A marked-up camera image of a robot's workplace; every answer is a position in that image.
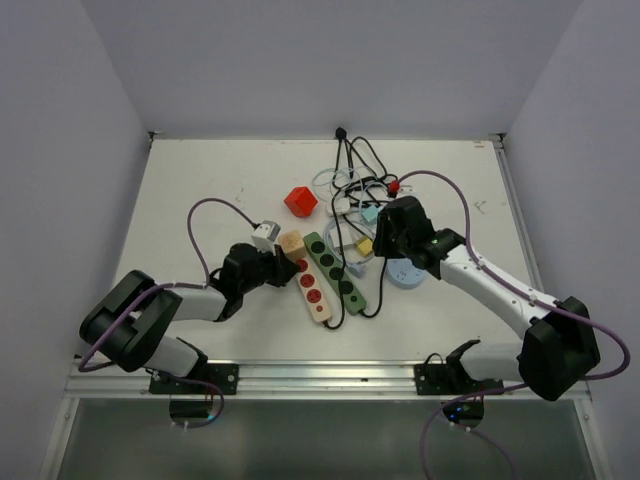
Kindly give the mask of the round light blue socket hub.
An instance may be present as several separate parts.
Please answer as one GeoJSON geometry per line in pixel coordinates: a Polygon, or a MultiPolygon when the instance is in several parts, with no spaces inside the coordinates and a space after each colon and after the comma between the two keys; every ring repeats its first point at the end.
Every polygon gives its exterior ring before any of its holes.
{"type": "Polygon", "coordinates": [[[409,259],[389,259],[385,271],[387,279],[397,288],[412,290],[427,278],[427,271],[415,267],[409,259]]]}

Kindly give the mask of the yellow USB charger cube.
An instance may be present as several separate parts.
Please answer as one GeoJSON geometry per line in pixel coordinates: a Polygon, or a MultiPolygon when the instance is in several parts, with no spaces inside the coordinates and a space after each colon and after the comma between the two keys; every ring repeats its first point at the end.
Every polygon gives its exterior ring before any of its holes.
{"type": "Polygon", "coordinates": [[[354,243],[354,247],[362,257],[368,257],[373,253],[373,241],[366,236],[359,238],[354,243]]]}

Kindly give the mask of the green power strip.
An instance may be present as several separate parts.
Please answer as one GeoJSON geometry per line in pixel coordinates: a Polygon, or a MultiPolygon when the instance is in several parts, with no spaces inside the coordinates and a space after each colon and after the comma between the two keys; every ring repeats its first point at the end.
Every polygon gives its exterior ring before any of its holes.
{"type": "Polygon", "coordinates": [[[340,258],[331,252],[317,232],[303,237],[303,242],[311,259],[336,294],[344,301],[345,310],[350,315],[358,315],[367,306],[367,301],[343,267],[340,258]]]}

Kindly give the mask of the beige wooden cube adapter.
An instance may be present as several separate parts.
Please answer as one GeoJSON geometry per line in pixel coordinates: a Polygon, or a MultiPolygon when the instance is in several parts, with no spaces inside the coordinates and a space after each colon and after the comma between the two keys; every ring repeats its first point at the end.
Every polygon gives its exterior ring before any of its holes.
{"type": "Polygon", "coordinates": [[[278,243],[284,255],[292,262],[296,262],[307,255],[303,237],[298,230],[281,234],[278,237],[278,243]]]}

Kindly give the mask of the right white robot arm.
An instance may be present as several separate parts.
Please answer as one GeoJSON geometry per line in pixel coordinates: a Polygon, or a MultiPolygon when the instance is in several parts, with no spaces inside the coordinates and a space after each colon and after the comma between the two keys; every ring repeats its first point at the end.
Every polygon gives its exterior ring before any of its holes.
{"type": "Polygon", "coordinates": [[[489,263],[470,253],[457,232],[437,230],[413,196],[387,204],[379,213],[374,253],[385,259],[407,259],[473,297],[518,337],[516,344],[485,344],[475,339],[453,350],[426,377],[454,393],[476,385],[515,381],[539,397],[555,401],[601,360],[595,333],[580,322],[588,314],[574,297],[559,301],[502,272],[487,273],[489,263]]]}

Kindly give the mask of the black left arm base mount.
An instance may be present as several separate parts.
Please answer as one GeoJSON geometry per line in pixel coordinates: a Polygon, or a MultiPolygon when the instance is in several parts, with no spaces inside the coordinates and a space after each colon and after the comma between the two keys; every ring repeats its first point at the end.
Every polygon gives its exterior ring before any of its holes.
{"type": "Polygon", "coordinates": [[[210,363],[208,357],[197,352],[195,365],[185,377],[164,371],[154,373],[149,384],[153,395],[205,395],[213,394],[217,387],[223,395],[235,395],[239,366],[235,363],[210,363]]]}

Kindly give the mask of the beige power strip red sockets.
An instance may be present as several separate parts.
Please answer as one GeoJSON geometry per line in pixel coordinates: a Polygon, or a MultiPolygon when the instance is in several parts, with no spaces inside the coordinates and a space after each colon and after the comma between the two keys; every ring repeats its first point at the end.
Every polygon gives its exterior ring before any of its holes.
{"type": "Polygon", "coordinates": [[[317,324],[329,322],[333,319],[333,311],[321,288],[316,268],[307,257],[297,259],[295,263],[299,269],[296,282],[312,320],[317,324]]]}

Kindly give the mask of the red cube adapter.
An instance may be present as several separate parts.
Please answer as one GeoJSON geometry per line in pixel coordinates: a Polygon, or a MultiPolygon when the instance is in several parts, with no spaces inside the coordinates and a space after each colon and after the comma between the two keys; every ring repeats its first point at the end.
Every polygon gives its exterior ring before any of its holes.
{"type": "Polygon", "coordinates": [[[296,217],[309,217],[318,204],[318,199],[306,186],[295,187],[284,199],[284,204],[296,217]]]}

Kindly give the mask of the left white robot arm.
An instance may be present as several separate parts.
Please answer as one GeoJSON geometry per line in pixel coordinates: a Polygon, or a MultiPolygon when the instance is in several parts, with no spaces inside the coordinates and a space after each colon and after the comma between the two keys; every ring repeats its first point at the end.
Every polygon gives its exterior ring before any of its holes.
{"type": "Polygon", "coordinates": [[[197,392],[207,383],[207,357],[186,341],[169,337],[169,326],[185,320],[224,322],[242,307],[246,294],[263,285],[284,287],[298,272],[280,246],[262,252],[246,243],[233,245],[222,266],[201,284],[158,284],[133,270],[82,322],[79,335],[89,351],[78,370],[144,368],[170,374],[182,390],[197,392]]]}

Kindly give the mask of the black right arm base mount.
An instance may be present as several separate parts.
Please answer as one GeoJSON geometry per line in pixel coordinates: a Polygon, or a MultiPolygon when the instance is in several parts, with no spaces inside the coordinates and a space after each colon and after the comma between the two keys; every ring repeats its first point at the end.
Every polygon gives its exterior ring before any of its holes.
{"type": "Polygon", "coordinates": [[[474,380],[463,369],[462,355],[479,343],[479,340],[470,340],[453,350],[445,359],[433,353],[423,363],[415,364],[413,378],[416,394],[460,396],[502,388],[504,383],[501,380],[474,380]]]}

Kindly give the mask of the light teal charger green strip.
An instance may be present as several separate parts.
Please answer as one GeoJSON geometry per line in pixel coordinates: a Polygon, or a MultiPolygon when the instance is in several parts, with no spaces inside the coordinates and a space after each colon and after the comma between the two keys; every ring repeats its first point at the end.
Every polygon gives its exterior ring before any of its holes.
{"type": "Polygon", "coordinates": [[[381,207],[370,205],[360,212],[361,220],[364,224],[373,226],[377,223],[381,207]]]}

